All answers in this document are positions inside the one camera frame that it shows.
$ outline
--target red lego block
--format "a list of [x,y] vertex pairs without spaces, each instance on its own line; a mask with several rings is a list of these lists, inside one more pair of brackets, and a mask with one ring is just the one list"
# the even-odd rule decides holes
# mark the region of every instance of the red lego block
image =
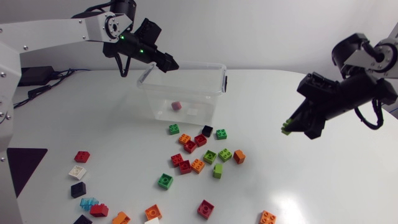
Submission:
[[195,142],[196,142],[196,143],[198,144],[198,146],[200,147],[200,146],[206,144],[207,138],[206,138],[203,134],[200,134],[200,135],[198,135],[198,136],[195,137]]
[[84,151],[79,151],[77,153],[77,155],[75,156],[75,161],[76,162],[87,162],[89,156],[90,156],[90,153],[84,152]]
[[109,209],[106,205],[93,205],[90,210],[90,215],[94,217],[107,217]]
[[267,212],[267,211],[263,211],[259,224],[275,224],[276,221],[276,216]]
[[191,164],[189,163],[189,161],[182,161],[180,163],[180,171],[181,174],[187,174],[192,171]]
[[198,208],[199,215],[203,216],[206,219],[209,219],[212,211],[214,209],[214,205],[210,204],[208,201],[203,200]]
[[197,148],[197,144],[194,143],[193,141],[189,140],[187,143],[185,143],[184,145],[184,149],[189,152],[192,153],[195,149]]
[[145,214],[147,215],[148,221],[153,218],[158,218],[158,219],[162,218],[162,214],[161,214],[159,208],[157,207],[157,205],[154,205],[151,208],[148,208],[147,210],[145,210]]
[[178,153],[177,155],[172,156],[172,162],[174,167],[178,167],[180,165],[180,162],[184,161],[182,159],[182,156],[180,153]]

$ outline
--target dark red lego block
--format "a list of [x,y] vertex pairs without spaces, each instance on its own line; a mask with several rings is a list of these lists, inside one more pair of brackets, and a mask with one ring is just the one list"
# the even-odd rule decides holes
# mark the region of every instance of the dark red lego block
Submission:
[[84,151],[79,151],[77,153],[77,155],[75,156],[75,161],[76,162],[87,162],[89,156],[90,156],[90,153],[84,152]]
[[194,143],[193,141],[189,140],[187,143],[185,143],[184,145],[184,149],[189,152],[192,153],[195,149],[197,148],[197,144]]
[[192,171],[191,163],[189,161],[182,161],[180,162],[180,171],[181,174],[187,174]]
[[172,156],[172,162],[174,167],[178,167],[180,165],[180,162],[182,162],[182,156],[180,153],[178,153],[177,155]]
[[90,215],[92,215],[94,217],[106,217],[106,216],[108,216],[108,211],[109,211],[109,209],[104,204],[93,205],[90,210]]
[[200,135],[195,137],[195,142],[200,147],[200,146],[206,144],[207,138],[203,134],[200,134]]
[[203,216],[206,219],[209,219],[212,211],[214,209],[214,205],[210,204],[208,201],[203,200],[198,208],[199,215]]

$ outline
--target cable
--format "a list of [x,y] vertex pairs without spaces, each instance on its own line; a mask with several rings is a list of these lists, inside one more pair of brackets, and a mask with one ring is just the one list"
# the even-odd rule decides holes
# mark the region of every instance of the cable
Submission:
[[58,82],[54,83],[53,85],[45,85],[39,88],[36,88],[34,90],[30,90],[28,91],[28,99],[23,100],[21,102],[15,103],[14,104],[14,109],[24,106],[25,104],[27,104],[28,102],[32,101],[34,98],[40,96],[41,94],[51,90],[53,87],[56,87],[57,85],[59,85],[62,81],[64,81],[64,79],[68,78],[69,76],[73,75],[75,72],[77,71],[90,71],[89,69],[68,69],[65,71],[61,71],[61,72],[53,72],[52,74],[52,79],[53,80],[59,80]]

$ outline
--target transparent plastic box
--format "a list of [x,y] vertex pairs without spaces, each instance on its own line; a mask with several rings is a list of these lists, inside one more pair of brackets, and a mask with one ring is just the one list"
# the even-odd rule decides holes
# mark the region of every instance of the transparent plastic box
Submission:
[[[145,91],[155,119],[211,124],[218,98],[226,91],[226,66],[177,63],[180,68],[167,73],[152,63],[137,81],[137,86]],[[180,110],[173,109],[174,102],[180,102]]]

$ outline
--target table surface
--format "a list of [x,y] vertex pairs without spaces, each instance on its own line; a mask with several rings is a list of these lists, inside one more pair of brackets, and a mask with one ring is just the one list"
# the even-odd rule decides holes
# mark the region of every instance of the table surface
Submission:
[[[161,223],[258,223],[263,210],[281,223],[397,223],[398,122],[384,113],[384,126],[372,131],[353,111],[326,122],[322,137],[285,136],[282,123],[301,104],[296,92],[303,75],[275,70],[229,70],[228,90],[218,100],[212,126],[225,129],[215,140],[188,154],[169,135],[173,122],[157,121],[136,80],[142,71],[121,78],[117,71],[80,72],[16,109],[10,147],[47,148],[48,153],[18,198],[26,223],[73,223],[84,214],[95,223],[111,223],[124,211],[131,223],[144,223],[144,210],[157,204]],[[18,88],[14,102],[26,98]],[[361,107],[375,120],[370,104]],[[196,136],[201,126],[179,123],[181,133]],[[242,149],[243,164],[223,163],[221,179],[213,165],[200,174],[180,175],[170,157],[191,162],[209,149]],[[88,151],[86,164],[73,158]],[[109,207],[108,217],[84,212],[70,186],[74,165],[87,194]],[[174,177],[168,190],[157,185]],[[209,220],[197,214],[205,199],[215,206]]]

